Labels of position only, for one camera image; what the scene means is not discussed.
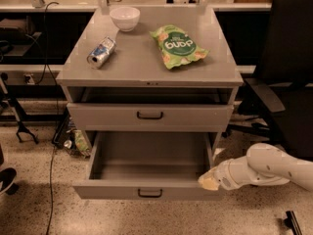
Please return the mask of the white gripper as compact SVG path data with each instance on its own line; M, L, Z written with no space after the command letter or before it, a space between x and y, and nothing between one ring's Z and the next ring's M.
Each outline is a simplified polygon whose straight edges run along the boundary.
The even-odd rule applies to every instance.
M243 164L227 160L201 175L199 185L209 191L217 191L219 185L225 190L235 190L243 186Z

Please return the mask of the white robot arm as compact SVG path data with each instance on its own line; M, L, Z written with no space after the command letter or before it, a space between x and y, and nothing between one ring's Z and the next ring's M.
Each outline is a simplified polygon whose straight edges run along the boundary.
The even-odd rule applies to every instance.
M198 179L205 190L239 189L245 185L277 186L292 182L313 191L313 163L295 158L264 143L248 148L246 154L229 159L210 169Z

